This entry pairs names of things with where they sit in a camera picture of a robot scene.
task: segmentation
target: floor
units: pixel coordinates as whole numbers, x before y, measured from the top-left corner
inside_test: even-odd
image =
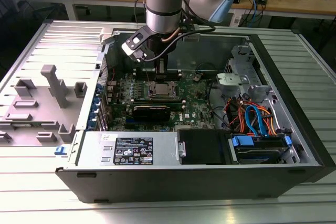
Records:
[[[44,3],[32,3],[34,9],[50,6]],[[51,11],[45,11],[38,14],[33,13],[33,10],[26,3],[19,3],[20,12],[15,13],[9,10],[2,18],[0,18],[0,79],[6,74],[7,70],[15,62],[19,54],[28,44],[38,27],[44,19],[67,19],[63,8]],[[112,17],[107,17],[106,7],[104,6],[88,6],[91,14],[88,15],[86,10],[79,9],[78,17],[80,20],[90,21],[111,21],[111,22],[131,22],[134,19],[134,10],[132,7],[111,7]],[[143,9],[137,9],[138,22],[144,22]],[[231,20],[231,14],[220,24],[228,26]],[[324,40],[326,32],[331,24],[330,20],[324,21],[320,25],[320,20],[316,19],[301,19],[297,18],[283,18],[283,17],[269,17],[265,16],[261,22],[257,22],[252,27],[261,28],[288,28],[291,25],[292,29],[298,30],[311,45],[317,50],[319,43]],[[320,52],[323,59],[329,66],[336,71],[336,39],[335,34],[329,40],[324,49]]]

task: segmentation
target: warning label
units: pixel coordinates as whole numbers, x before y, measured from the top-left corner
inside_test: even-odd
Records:
[[[114,148],[115,165],[152,165],[153,138],[152,137],[119,137]]]

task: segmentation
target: wire bundle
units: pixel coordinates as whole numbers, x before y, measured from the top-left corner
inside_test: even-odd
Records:
[[[253,0],[253,2],[251,0],[249,0],[249,1],[252,4],[252,7],[249,10],[246,17],[243,18],[243,22],[240,23],[239,27],[243,26],[244,23],[246,24],[247,27],[250,27],[255,22],[259,22],[259,25],[260,25],[260,22],[261,22],[261,20],[264,16],[264,10],[265,10],[266,6],[261,4],[261,12],[259,14],[257,14],[257,10],[258,10],[257,0]],[[253,16],[252,16],[252,18],[249,18],[249,15],[251,14],[252,10],[254,10]]]
[[[247,121],[247,117],[244,116],[244,113],[246,111],[246,109],[249,106],[253,106],[255,108],[257,108],[257,110],[259,110],[258,112],[260,112],[261,116],[262,116],[262,122],[259,122],[259,125],[264,124],[266,126],[267,129],[267,133],[269,135],[277,135],[274,126],[273,126],[273,116],[272,114],[266,110],[265,107],[260,106],[254,102],[251,101],[244,101],[244,100],[233,100],[233,99],[229,99],[223,109],[223,111],[227,111],[228,107],[230,105],[233,105],[234,107],[237,108],[237,112],[238,112],[238,116],[236,116],[230,123],[229,123],[229,127],[232,131],[239,131],[241,134],[246,134],[246,135],[251,135],[251,136],[255,136],[256,134],[253,132],[253,130],[251,130],[250,127],[246,127],[246,125],[250,125],[250,122]],[[239,120],[239,125],[234,129],[234,124],[235,122]],[[252,120],[251,125],[253,126],[254,123],[258,121],[258,116],[256,115],[256,117]]]

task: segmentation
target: blue connector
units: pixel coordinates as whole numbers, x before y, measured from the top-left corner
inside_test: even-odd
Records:
[[[56,147],[56,150],[54,152],[55,155],[67,155],[66,149],[64,146],[58,146]]]
[[[99,83],[97,83],[97,85],[96,85],[96,91],[101,92],[103,90],[104,90],[104,87],[102,85],[100,85]]]
[[[253,138],[251,136],[243,136],[238,135],[232,138],[233,146],[236,147],[238,145],[245,146],[245,145],[254,145]]]
[[[92,99],[92,102],[93,102],[93,103],[98,103],[98,102],[100,102],[100,98],[99,98],[99,97],[94,97],[94,98]]]
[[[285,136],[285,141],[286,141],[286,143],[287,143],[288,146],[292,145],[292,140],[290,139],[289,136]]]
[[[95,127],[95,125],[96,125],[96,122],[94,122],[92,120],[88,121],[88,126]]]

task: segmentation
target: aluminum profile table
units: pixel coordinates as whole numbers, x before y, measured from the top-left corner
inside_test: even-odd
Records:
[[[45,62],[58,68],[66,83],[88,81],[101,51],[103,27],[125,23],[43,24],[0,83],[0,116],[16,94],[18,78],[38,78]],[[140,27],[127,23],[132,28]],[[219,28],[257,34],[311,124],[336,161],[336,76],[301,36],[290,30]],[[55,147],[0,147],[0,220],[2,223],[335,223],[336,173],[301,184],[277,199],[84,204],[54,174],[66,157]]]

